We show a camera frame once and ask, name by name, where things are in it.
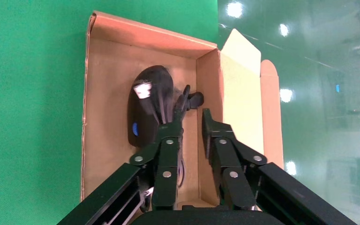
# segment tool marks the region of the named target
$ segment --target blue light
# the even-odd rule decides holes
[[[138,135],[139,135],[139,131],[137,130],[137,123],[133,123],[132,129],[133,129],[133,134],[134,134],[135,136],[138,136]]]

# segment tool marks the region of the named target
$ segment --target cardboard box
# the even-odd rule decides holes
[[[183,121],[186,176],[178,190],[179,205],[218,204],[211,167],[204,157],[203,108],[211,110],[213,119],[231,124],[237,139],[260,153],[269,141],[263,138],[263,128],[281,130],[280,114],[264,115],[262,108],[262,99],[271,99],[272,92],[277,96],[270,104],[279,106],[278,84],[261,94],[264,83],[274,80],[272,85],[278,76],[260,79],[260,51],[236,30],[219,51],[214,43],[95,12],[87,38],[81,199],[135,154],[127,137],[128,95],[135,77],[149,66],[165,66],[177,89],[189,84],[191,92],[200,91],[205,97],[204,105],[188,111]],[[279,118],[279,123],[263,126],[265,117]],[[279,135],[280,146],[266,154],[277,163],[283,161]]]

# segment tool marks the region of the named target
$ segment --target box flap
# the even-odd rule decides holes
[[[269,162],[284,168],[279,78],[271,61],[264,60],[261,65],[264,154]]]
[[[90,37],[197,59],[216,44],[114,15],[94,12]]]
[[[263,154],[260,59],[260,51],[237,30],[220,55],[223,122],[231,125],[239,141]]]
[[[236,29],[231,31],[221,53],[260,76],[262,54]]]

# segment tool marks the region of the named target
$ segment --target computer mouse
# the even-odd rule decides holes
[[[129,143],[142,148],[155,141],[158,127],[173,119],[173,79],[160,65],[143,70],[135,79],[127,105]]]

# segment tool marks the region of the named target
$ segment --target screw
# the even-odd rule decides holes
[[[237,178],[237,177],[238,177],[238,173],[235,172],[235,171],[231,171],[231,172],[230,172],[230,177],[232,177],[232,178]]]
[[[256,161],[261,161],[262,158],[260,156],[253,156],[253,159],[256,160]]]
[[[162,174],[162,176],[163,176],[163,177],[166,177],[166,178],[170,177],[171,175],[172,175],[172,173],[169,172],[169,171],[165,171],[165,172]]]
[[[143,160],[143,158],[141,156],[136,156],[135,157],[136,162],[141,162],[142,160]]]

